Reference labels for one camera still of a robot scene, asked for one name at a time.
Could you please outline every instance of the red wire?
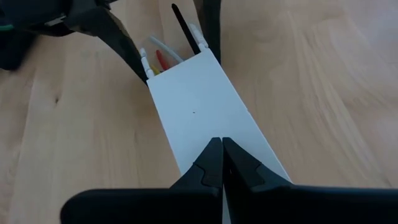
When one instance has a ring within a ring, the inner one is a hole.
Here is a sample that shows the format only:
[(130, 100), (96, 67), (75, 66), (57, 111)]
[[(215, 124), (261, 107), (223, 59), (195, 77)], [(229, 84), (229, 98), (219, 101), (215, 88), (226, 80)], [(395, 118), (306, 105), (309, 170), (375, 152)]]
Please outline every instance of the red wire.
[(156, 57), (159, 60), (160, 65), (162, 66), (163, 70), (167, 70), (170, 68), (169, 63), (163, 58), (162, 52), (156, 50)]

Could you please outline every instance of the white wire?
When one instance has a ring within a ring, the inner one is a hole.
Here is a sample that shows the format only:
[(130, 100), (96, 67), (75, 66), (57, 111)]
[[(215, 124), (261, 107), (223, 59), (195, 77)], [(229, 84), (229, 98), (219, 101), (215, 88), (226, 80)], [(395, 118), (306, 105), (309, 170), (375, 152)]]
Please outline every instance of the white wire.
[(153, 35), (149, 37), (150, 40), (158, 45), (160, 48), (162, 48), (163, 50), (165, 50), (171, 57), (173, 57), (178, 63), (182, 63), (184, 62), (184, 60), (182, 60), (182, 58), (180, 56), (178, 56), (177, 53), (175, 53), (175, 51), (173, 51), (170, 47), (168, 47), (167, 45), (163, 44), (160, 40), (158, 40), (156, 37), (154, 37)]

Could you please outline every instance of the green wire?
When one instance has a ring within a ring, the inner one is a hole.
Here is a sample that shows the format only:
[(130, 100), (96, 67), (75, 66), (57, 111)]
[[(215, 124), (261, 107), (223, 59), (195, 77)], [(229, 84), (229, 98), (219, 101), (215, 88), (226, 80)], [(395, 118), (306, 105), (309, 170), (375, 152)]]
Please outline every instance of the green wire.
[(0, 31), (9, 31), (12, 30), (14, 26), (12, 24), (0, 26)]

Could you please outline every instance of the yellow wire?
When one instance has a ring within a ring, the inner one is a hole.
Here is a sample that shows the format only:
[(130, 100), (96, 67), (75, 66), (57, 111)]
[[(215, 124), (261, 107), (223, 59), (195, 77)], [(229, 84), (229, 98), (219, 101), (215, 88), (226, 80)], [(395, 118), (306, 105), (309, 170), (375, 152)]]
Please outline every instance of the yellow wire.
[(159, 69), (157, 69), (157, 68), (155, 67), (155, 65), (149, 65), (149, 66), (150, 66), (150, 69), (152, 69), (152, 71), (154, 71), (155, 75), (160, 74)]

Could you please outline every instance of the wood grain surface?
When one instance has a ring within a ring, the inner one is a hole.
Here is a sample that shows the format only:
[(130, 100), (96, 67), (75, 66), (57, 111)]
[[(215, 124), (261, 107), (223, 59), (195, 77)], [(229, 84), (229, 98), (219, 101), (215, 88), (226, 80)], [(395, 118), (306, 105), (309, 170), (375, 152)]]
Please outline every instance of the wood grain surface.
[[(192, 51), (173, 16), (193, 2), (120, 0), (138, 46)], [(223, 68), (297, 184), (398, 187), (398, 4), (225, 0)], [(0, 73), (0, 223), (58, 223), (87, 189), (168, 187), (180, 176), (143, 83), (108, 46), (41, 37)]]

